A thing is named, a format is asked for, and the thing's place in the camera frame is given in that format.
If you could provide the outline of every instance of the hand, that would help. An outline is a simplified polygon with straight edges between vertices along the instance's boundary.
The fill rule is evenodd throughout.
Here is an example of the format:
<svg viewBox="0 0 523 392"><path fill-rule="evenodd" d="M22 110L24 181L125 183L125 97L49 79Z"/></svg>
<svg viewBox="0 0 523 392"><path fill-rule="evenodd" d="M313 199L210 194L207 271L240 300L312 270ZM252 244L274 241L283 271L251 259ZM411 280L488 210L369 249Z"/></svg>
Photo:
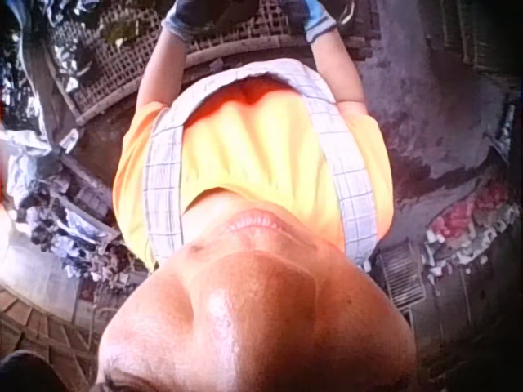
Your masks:
<svg viewBox="0 0 523 392"><path fill-rule="evenodd" d="M336 20L319 0L279 0L279 4L291 24L303 27L309 43L336 28Z"/></svg>
<svg viewBox="0 0 523 392"><path fill-rule="evenodd" d="M232 0L175 0L162 27L188 45L193 37L211 27L225 13Z"/></svg>

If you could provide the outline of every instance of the sleeve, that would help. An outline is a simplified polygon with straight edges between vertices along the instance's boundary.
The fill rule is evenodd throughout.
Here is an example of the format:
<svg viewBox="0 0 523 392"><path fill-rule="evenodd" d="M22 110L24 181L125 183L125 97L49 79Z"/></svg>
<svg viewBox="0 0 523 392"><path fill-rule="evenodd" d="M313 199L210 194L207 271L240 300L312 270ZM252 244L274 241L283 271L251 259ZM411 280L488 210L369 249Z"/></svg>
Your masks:
<svg viewBox="0 0 523 392"><path fill-rule="evenodd" d="M349 112L340 106L338 108L360 148L369 173L378 215L378 239L381 239L391 228L394 216L391 164L385 141L374 118L366 114Z"/></svg>
<svg viewBox="0 0 523 392"><path fill-rule="evenodd" d="M113 208L127 246L152 269L142 205L142 177L147 146L156 118L166 109L151 102L137 110L123 138L122 154L113 183Z"/></svg>

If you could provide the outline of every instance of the man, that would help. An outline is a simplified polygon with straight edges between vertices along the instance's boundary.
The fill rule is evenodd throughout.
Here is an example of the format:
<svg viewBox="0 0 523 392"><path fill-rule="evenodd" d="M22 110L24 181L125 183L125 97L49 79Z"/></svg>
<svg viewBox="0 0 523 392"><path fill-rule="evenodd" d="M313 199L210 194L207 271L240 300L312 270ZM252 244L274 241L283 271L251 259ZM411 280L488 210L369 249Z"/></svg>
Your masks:
<svg viewBox="0 0 523 392"><path fill-rule="evenodd" d="M225 5L178 0L163 21L114 182L128 246L159 267L105 330L103 390L411 380L409 326L358 268L391 224L382 136L334 19L317 0L282 5L318 73L273 60L179 95L185 46Z"/></svg>

